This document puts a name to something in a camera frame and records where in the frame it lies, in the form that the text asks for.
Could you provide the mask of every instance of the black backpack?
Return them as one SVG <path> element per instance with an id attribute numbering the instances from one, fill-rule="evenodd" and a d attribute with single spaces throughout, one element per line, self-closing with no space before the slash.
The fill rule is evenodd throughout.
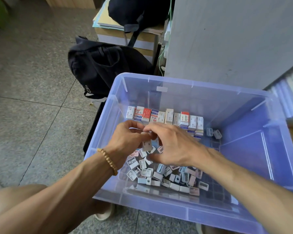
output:
<path id="1" fill-rule="evenodd" d="M 110 0 L 108 14 L 124 27 L 125 33 L 133 32 L 128 43 L 133 47 L 144 29 L 164 23 L 169 7 L 170 0 Z"/>
<path id="2" fill-rule="evenodd" d="M 136 49 L 76 37 L 68 52 L 71 72 L 87 98 L 107 97 L 114 79 L 123 72 L 153 74 L 152 64 Z"/>

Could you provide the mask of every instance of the hand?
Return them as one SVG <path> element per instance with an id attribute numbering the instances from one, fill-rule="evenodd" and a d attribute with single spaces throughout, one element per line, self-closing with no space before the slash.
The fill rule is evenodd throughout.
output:
<path id="1" fill-rule="evenodd" d="M 148 156 L 148 159 L 154 162 L 194 166 L 205 171 L 214 153 L 218 153 L 215 149 L 200 144 L 177 126 L 154 122 L 145 126 L 143 131 L 156 133 L 163 145 L 162 154 L 153 153 Z"/>
<path id="2" fill-rule="evenodd" d="M 142 142 L 149 141 L 152 137 L 156 139 L 156 136 L 143 132 L 143 129 L 144 125 L 132 120 L 117 125 L 104 150 L 110 155 L 118 169 L 124 165 L 126 158 L 141 146 Z"/>

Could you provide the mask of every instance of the plastic storage bin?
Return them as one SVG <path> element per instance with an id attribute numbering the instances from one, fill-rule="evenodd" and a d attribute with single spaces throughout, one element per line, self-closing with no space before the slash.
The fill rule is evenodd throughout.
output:
<path id="1" fill-rule="evenodd" d="M 107 145 L 128 106 L 189 111 L 204 117 L 204 128 L 219 129 L 210 146 L 229 160 L 293 191 L 293 144 L 277 98 L 262 90 L 123 73 L 116 77 L 85 159 Z M 166 216 L 243 233 L 265 233 L 262 225 L 216 181 L 200 197 L 130 181 L 124 165 L 95 198 Z"/>

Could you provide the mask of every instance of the tiled floor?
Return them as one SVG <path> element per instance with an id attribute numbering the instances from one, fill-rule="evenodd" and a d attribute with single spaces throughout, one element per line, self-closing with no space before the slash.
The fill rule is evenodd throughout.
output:
<path id="1" fill-rule="evenodd" d="M 96 116 L 75 81 L 67 52 L 76 35 L 97 40 L 95 10 L 51 9 L 21 0 L 0 30 L 0 182 L 50 185 L 83 160 Z M 196 233 L 195 225 L 118 207 L 115 217 L 85 220 L 74 233 Z"/>

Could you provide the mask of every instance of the left hand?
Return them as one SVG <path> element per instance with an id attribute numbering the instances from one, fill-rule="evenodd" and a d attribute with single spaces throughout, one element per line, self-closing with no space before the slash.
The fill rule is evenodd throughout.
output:
<path id="1" fill-rule="evenodd" d="M 142 142 L 156 139 L 155 134 L 143 132 L 143 129 L 143 124 L 132 120 L 117 125 L 104 150 L 110 155 L 118 169 L 124 165 L 126 158 L 141 146 Z"/>

